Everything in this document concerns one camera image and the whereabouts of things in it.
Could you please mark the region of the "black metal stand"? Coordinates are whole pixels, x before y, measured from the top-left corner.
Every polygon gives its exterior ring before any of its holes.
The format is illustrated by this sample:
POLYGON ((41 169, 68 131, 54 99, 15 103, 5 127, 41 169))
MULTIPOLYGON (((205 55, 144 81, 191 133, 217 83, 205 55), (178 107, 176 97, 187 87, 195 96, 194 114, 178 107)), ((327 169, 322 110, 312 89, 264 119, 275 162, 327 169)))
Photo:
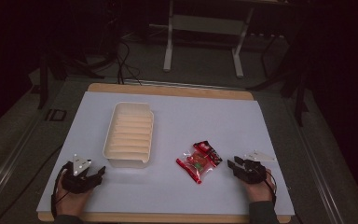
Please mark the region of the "black metal stand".
POLYGON ((48 56, 46 53, 40 57, 40 83, 39 83, 39 109, 42 109, 48 100, 48 56))
POLYGON ((303 126, 302 112, 305 105, 305 86, 309 75, 308 62, 309 60, 306 58, 298 60, 294 68, 285 74, 285 82, 280 90, 280 94, 284 98, 289 98, 296 92, 295 119, 300 127, 303 126))

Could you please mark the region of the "white metal table frame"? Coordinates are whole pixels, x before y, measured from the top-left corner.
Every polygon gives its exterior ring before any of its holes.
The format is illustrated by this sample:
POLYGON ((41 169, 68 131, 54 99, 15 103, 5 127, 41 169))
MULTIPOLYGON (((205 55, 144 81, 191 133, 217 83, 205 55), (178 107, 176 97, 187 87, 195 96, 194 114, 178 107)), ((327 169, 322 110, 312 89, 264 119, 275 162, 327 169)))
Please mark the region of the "white metal table frame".
POLYGON ((241 48, 247 35, 250 21, 254 15, 255 7, 250 7, 243 21, 234 21, 199 16, 175 14, 173 12, 174 0, 169 1, 168 37, 163 63, 163 71, 170 72, 172 68, 173 31, 189 31, 200 33, 211 33, 219 35, 236 35, 238 44, 231 50, 232 60, 237 78, 243 78, 244 73, 241 65, 241 48))

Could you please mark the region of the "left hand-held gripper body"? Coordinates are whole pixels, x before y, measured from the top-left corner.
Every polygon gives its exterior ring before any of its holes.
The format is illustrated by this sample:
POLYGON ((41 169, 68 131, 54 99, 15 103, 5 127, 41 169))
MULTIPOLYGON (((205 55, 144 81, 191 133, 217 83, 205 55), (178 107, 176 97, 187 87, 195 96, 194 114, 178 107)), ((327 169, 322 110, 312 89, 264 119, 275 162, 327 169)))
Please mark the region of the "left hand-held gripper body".
POLYGON ((97 175, 88 176, 91 160, 84 159, 77 154, 66 164, 66 171, 62 178, 62 187, 74 194, 84 193, 96 186, 97 175))

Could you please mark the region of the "black floor bracket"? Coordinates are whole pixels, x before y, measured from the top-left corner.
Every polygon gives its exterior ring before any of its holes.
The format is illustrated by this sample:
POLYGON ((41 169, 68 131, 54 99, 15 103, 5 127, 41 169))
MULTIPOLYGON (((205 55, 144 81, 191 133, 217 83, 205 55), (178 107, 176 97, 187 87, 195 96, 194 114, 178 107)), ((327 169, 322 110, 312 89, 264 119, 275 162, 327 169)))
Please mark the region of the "black floor bracket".
POLYGON ((66 110, 50 109, 45 116, 45 121, 64 121, 66 116, 66 110))

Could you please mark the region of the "dark red snack packet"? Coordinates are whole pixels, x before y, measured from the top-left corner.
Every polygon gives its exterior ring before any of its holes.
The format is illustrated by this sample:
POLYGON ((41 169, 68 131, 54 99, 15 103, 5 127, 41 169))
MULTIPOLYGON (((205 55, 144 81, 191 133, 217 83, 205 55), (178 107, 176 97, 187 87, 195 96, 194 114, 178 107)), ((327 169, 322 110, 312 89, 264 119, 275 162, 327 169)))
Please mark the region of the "dark red snack packet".
POLYGON ((216 167, 222 162, 222 158, 215 151, 215 149, 209 144, 208 141, 201 141, 195 143, 193 147, 199 152, 199 154, 206 159, 212 166, 216 167))

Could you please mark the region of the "cream ribbed plastic tray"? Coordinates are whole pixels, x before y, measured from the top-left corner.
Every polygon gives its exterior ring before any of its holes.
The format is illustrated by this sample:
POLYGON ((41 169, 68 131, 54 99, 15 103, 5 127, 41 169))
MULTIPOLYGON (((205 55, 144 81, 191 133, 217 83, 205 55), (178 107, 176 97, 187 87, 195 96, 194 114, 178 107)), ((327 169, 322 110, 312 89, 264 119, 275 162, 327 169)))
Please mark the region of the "cream ribbed plastic tray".
POLYGON ((145 168, 152 145, 154 114, 146 103, 116 104, 103 147, 113 167, 145 168))

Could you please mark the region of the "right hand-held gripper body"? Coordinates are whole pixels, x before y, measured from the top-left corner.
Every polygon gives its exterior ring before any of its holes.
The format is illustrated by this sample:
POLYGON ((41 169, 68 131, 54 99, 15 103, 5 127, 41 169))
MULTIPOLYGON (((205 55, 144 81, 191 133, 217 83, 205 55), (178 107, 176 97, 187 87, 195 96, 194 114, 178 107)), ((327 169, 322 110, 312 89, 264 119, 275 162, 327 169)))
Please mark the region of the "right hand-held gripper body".
POLYGON ((257 150, 240 158, 245 160, 245 164, 240 165, 241 175, 239 178, 248 184, 258 184, 266 180, 267 172, 263 162, 276 161, 274 157, 257 150))

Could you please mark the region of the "white table mat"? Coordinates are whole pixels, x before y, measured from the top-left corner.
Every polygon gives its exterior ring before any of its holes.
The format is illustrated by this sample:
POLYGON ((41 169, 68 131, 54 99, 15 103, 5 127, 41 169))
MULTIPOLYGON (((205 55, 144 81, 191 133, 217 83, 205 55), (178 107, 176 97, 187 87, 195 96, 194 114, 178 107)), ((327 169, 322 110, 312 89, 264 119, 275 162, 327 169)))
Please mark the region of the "white table mat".
POLYGON ((245 216, 246 194, 225 163, 196 183, 178 164, 193 144, 208 141, 224 161, 253 151, 275 154, 256 101, 86 92, 54 166, 74 155, 106 169, 86 212, 98 217, 119 213, 245 216), (103 156, 116 104, 147 103, 154 114, 151 156, 143 169, 112 166, 103 156))

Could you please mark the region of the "clear red snack packet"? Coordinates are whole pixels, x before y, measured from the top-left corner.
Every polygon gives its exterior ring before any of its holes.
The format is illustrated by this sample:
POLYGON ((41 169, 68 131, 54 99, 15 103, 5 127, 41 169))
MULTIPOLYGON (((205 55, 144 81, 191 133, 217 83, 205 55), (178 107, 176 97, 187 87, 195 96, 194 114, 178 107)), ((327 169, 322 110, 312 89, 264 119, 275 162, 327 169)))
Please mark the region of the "clear red snack packet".
POLYGON ((194 151, 177 159, 176 163, 197 183, 201 184, 203 177, 214 168, 214 163, 206 154, 194 151))

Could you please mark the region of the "person's right hand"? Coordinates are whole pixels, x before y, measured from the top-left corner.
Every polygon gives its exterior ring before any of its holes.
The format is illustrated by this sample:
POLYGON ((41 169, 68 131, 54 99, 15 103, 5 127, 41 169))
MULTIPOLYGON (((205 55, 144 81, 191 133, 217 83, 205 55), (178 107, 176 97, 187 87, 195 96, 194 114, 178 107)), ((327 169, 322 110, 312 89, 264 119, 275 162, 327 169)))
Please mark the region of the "person's right hand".
POLYGON ((267 178, 265 181, 258 184, 248 184, 242 182, 248 195, 250 203, 263 202, 263 201, 275 201, 275 182, 273 181, 271 170, 267 169, 267 178))

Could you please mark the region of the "metal floor rail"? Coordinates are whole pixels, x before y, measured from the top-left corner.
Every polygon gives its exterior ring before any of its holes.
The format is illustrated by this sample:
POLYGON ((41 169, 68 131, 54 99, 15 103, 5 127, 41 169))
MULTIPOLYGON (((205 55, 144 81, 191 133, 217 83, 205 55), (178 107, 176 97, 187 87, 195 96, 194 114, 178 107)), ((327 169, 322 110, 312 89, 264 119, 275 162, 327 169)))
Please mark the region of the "metal floor rail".
POLYGON ((15 105, 0 119, 0 192, 47 107, 15 105))
POLYGON ((340 214, 336 201, 332 195, 332 191, 326 182, 325 176, 322 172, 320 165, 317 162, 317 158, 314 154, 314 147, 311 145, 309 138, 306 136, 306 130, 300 127, 295 118, 294 106, 295 103, 291 99, 283 100, 288 114, 291 116, 291 121, 296 126, 303 148, 306 153, 306 158, 309 164, 310 172, 313 182, 319 192, 320 198, 324 204, 326 214, 330 219, 331 224, 344 224, 342 215, 340 214))

